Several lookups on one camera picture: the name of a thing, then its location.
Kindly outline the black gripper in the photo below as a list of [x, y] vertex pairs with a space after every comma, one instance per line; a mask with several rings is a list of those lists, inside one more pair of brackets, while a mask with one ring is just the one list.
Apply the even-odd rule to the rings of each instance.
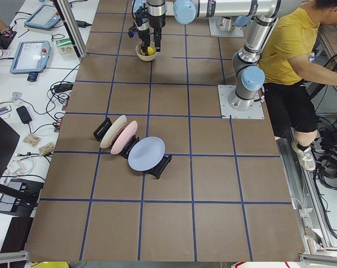
[[141, 50], [146, 50], [150, 46], [149, 26], [154, 29], [154, 44], [156, 52], [161, 52], [162, 28], [165, 26], [165, 14], [153, 16], [149, 13], [134, 14], [138, 35], [141, 40]]

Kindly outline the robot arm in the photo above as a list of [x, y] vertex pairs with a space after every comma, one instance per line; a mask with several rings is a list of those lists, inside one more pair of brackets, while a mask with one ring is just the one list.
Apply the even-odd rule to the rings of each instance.
[[263, 86], [265, 74], [258, 67], [260, 55], [277, 18], [255, 16], [249, 28], [244, 46], [233, 57], [237, 85], [228, 97], [229, 105], [237, 111], [247, 111], [254, 103], [254, 97]]
[[[180, 24], [187, 25], [197, 18], [256, 17], [248, 40], [241, 49], [243, 59], [251, 56], [254, 61], [267, 40], [276, 19], [290, 14], [301, 1], [173, 1], [173, 15]], [[161, 50], [162, 28], [165, 26], [166, 1], [133, 1], [132, 17], [143, 45], [150, 46], [150, 29], [153, 29], [154, 47]]]

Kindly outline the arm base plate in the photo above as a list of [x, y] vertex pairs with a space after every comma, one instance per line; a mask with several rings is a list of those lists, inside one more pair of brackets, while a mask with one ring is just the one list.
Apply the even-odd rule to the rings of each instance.
[[240, 99], [235, 85], [218, 85], [221, 118], [224, 119], [265, 119], [258, 92], [250, 100]]
[[241, 27], [235, 26], [233, 17], [212, 17], [209, 18], [210, 35], [215, 37], [243, 38], [244, 33]]

